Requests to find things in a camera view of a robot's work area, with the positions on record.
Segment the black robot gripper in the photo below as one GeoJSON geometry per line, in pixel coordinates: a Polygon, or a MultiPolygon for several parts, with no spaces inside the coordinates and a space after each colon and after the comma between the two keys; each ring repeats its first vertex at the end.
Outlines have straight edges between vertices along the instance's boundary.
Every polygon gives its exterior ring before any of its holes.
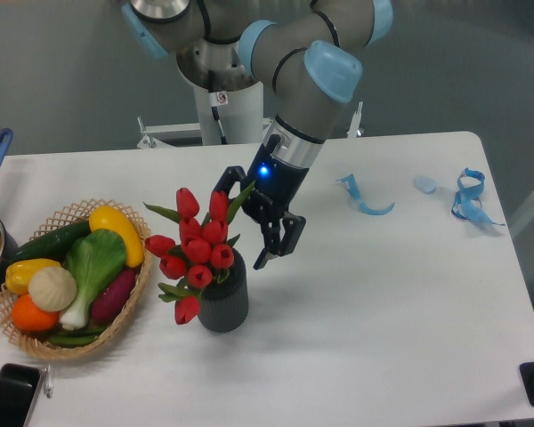
{"type": "Polygon", "coordinates": [[[228,166],[215,185],[213,200],[235,200],[230,193],[239,183],[238,198],[246,200],[242,205],[244,212],[260,224],[263,249],[254,263],[255,270],[295,251],[306,219],[288,212],[288,207],[308,172],[309,168],[283,163],[260,145],[247,174],[240,165],[228,166]],[[249,195],[248,187],[252,182],[255,185],[249,195]]]}

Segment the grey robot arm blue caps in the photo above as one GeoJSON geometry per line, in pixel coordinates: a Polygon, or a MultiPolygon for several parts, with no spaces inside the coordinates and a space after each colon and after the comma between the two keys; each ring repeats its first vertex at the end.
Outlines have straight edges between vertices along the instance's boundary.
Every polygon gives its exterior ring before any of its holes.
{"type": "Polygon", "coordinates": [[[150,56],[174,56],[206,145],[258,144],[251,166],[217,183],[252,188],[243,208],[263,235],[255,267],[293,253],[306,221],[290,203],[359,84],[352,50],[389,32],[391,3],[313,1],[285,25],[263,20],[257,1],[127,1],[122,13],[150,56]]]}

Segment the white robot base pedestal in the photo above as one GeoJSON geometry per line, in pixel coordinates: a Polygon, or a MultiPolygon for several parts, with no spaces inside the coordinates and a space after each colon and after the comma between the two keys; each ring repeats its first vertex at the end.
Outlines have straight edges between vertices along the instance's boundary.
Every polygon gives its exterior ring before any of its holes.
{"type": "Polygon", "coordinates": [[[236,92],[210,93],[195,85],[192,89],[198,122],[145,125],[138,117],[139,149],[257,143],[273,122],[271,117],[263,116],[261,83],[236,92]]]}

